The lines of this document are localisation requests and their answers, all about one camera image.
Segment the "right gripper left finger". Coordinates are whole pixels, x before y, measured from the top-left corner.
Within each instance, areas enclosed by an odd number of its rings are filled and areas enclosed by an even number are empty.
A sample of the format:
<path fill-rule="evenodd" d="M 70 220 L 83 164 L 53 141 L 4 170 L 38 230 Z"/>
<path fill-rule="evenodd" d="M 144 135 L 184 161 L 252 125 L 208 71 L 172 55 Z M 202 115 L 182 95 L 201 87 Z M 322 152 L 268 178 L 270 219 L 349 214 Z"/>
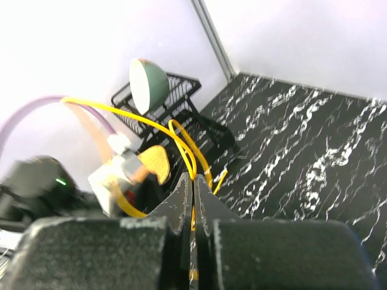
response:
<path fill-rule="evenodd" d="M 147 218 L 166 218 L 170 229 L 177 235 L 190 235 L 192 217 L 192 180 L 182 173 L 172 193 Z"/>

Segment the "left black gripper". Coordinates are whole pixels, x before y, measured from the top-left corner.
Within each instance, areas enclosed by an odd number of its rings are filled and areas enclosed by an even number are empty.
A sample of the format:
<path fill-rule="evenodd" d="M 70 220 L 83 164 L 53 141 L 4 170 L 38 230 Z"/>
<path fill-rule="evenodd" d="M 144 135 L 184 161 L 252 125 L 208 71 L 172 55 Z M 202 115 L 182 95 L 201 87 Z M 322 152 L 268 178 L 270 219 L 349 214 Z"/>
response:
<path fill-rule="evenodd" d="M 1 181 L 1 223 L 30 224 L 52 216 L 99 216 L 96 197 L 81 191 L 58 160 L 16 161 Z"/>

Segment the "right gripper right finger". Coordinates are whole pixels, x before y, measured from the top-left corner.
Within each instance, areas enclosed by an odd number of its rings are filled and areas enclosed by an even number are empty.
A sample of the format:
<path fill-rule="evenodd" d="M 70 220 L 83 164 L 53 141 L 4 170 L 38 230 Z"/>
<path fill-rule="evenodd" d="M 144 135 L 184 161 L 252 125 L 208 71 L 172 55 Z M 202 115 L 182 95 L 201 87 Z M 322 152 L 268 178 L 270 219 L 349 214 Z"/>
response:
<path fill-rule="evenodd" d="M 209 188 L 203 175 L 197 175 L 193 182 L 193 204 L 195 209 L 196 235 L 210 236 L 214 220 L 241 221 Z"/>

